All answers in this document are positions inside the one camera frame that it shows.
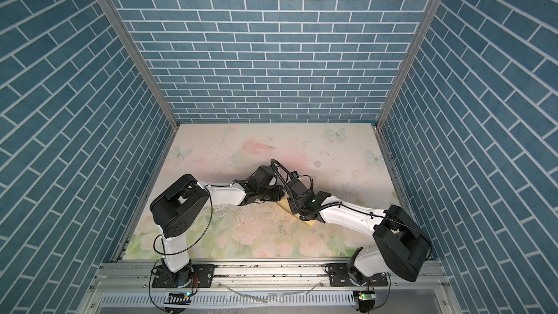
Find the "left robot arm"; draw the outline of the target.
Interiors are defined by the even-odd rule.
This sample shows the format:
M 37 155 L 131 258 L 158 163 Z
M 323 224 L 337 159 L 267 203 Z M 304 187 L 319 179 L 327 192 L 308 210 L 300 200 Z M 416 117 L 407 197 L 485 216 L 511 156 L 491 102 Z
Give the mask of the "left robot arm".
M 184 174 L 161 193 L 150 205 L 153 220 L 161 231 L 161 248 L 154 251 L 163 257 L 172 274 L 191 272 L 188 254 L 191 245 L 186 232 L 204 207 L 245 206 L 279 202 L 285 195 L 270 167 L 261 166 L 244 180 L 231 183 L 207 183 Z

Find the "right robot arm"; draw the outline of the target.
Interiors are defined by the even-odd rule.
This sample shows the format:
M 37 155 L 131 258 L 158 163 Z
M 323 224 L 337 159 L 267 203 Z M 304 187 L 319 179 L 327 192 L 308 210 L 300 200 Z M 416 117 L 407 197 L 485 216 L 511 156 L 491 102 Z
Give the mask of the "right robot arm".
M 363 285 L 378 273 L 394 273 L 415 282 L 432 252 L 430 238 L 397 205 L 370 209 L 348 203 L 330 193 L 315 193 L 297 176 L 279 177 L 291 211 L 301 220 L 340 225 L 372 238 L 372 247 L 358 247 L 347 263 L 351 281 Z

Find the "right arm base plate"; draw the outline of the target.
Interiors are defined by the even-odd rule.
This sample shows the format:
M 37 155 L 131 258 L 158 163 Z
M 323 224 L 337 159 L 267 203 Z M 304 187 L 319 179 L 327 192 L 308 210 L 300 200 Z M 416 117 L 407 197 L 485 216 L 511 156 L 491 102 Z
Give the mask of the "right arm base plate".
M 332 287 L 388 285 L 385 273 L 377 273 L 371 277 L 366 277 L 356 267 L 348 263 L 327 263 L 324 270 Z

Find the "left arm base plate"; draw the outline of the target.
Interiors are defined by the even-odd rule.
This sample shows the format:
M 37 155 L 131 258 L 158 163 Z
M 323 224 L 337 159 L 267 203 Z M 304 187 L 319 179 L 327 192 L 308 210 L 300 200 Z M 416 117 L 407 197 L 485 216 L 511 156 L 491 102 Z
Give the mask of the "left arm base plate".
M 173 273 L 165 263 L 152 270 L 151 286 L 156 289 L 203 289 L 210 288 L 213 282 L 215 265 L 189 264 L 182 270 Z

